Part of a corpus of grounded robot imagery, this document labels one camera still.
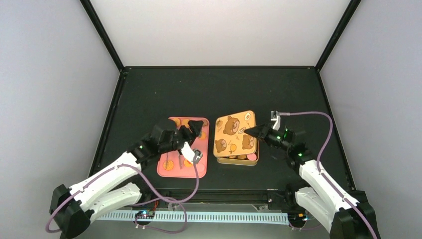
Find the metal tongs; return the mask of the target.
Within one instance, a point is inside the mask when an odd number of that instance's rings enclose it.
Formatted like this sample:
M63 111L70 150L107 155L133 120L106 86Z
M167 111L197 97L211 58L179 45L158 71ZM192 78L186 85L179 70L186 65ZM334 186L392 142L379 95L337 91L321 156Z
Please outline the metal tongs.
M174 168L172 170L177 169L177 168L180 169L183 166L182 157L181 157L181 155L179 154L178 151L173 151L173 152L167 153L166 156L165 156L164 162L166 160L172 160L174 162Z

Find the pale pink cookie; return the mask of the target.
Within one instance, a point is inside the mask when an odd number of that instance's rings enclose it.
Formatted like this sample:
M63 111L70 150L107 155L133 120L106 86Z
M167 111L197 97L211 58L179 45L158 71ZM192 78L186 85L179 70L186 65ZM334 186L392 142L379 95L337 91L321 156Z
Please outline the pale pink cookie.
M256 154L248 154L247 159L250 160L250 161L256 161L257 155Z

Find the pink plastic tray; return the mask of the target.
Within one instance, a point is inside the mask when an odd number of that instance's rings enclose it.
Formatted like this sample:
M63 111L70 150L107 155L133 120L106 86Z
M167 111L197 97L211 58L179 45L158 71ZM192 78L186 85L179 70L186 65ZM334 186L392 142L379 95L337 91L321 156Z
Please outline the pink plastic tray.
M202 178L205 176L207 172L207 160L208 160L208 143L209 143L209 135L210 135L210 126L209 120L206 118L199 118L199 117L170 117L176 123L177 128L180 128L181 124L185 123L187 120L202 120L204 122L202 128L202 134L198 137L193 145L191 146L192 149L198 149L203 153L202 159L196 164L196 168L193 167L185 167L184 165L179 169L174 169L171 171L166 171L163 168L163 163L165 160L165 156L167 153L162 154L160 160L157 164L157 173L161 177L171 177L171 178Z

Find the clear plastic lid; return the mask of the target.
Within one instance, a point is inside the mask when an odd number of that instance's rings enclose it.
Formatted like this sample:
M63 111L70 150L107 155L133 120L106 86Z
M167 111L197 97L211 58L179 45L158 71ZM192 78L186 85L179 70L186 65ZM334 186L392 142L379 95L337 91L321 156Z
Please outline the clear plastic lid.
M255 113L251 110L218 117L213 140L214 156L229 158L255 153L257 140L246 133L255 126Z

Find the gold cookie tin box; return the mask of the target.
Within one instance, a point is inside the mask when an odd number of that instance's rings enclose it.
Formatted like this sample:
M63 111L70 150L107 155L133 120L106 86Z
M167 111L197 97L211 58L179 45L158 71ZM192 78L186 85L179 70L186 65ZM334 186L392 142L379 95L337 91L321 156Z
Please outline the gold cookie tin box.
M229 164L229 165L255 166L259 160L259 147L257 147L257 150L252 154L257 155L256 161L250 161L247 159L248 154L242 154L242 155L234 155L234 156L229 156L229 157L218 157L217 162L221 164Z

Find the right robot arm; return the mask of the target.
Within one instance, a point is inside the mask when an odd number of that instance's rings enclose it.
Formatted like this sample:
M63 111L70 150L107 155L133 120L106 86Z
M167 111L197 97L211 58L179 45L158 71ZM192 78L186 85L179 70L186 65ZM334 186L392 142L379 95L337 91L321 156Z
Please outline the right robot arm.
M288 166L301 178L287 185L283 195L287 207L308 211L331 239L378 239L376 214L363 191L348 192L328 174L303 142L295 142L288 128L275 130L269 124L245 133L286 153Z

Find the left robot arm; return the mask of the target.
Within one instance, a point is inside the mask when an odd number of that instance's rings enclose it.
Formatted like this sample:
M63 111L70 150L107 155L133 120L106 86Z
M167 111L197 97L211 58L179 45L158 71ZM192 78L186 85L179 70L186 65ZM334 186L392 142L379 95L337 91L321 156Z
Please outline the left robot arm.
M141 188L133 182L122 185L136 175L144 180L158 200L179 205L189 201L199 188L197 164L203 157L203 153L192 145L202 135L205 122L205 118L189 119L187 125L177 125L172 119L159 121L140 141L96 174L70 187L63 184L56 187L45 231L60 233L63 239L73 239L107 213L125 206L141 206ZM149 160L174 151L193 165L196 177L193 192L181 200L161 195L142 173Z

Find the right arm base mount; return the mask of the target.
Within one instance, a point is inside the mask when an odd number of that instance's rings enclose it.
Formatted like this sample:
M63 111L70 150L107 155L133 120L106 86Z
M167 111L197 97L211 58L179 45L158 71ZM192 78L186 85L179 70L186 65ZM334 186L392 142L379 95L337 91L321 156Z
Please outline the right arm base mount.
M301 206L289 204L284 191L267 190L267 206L270 210L281 210L285 213L304 213L307 210Z

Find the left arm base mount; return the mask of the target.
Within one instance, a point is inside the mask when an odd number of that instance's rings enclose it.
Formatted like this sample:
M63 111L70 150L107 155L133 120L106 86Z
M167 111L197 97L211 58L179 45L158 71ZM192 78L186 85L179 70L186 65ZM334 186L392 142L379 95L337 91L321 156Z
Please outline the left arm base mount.
M139 202L129 205L137 210L157 210L159 208L166 208L168 203L161 198L153 195L143 196Z

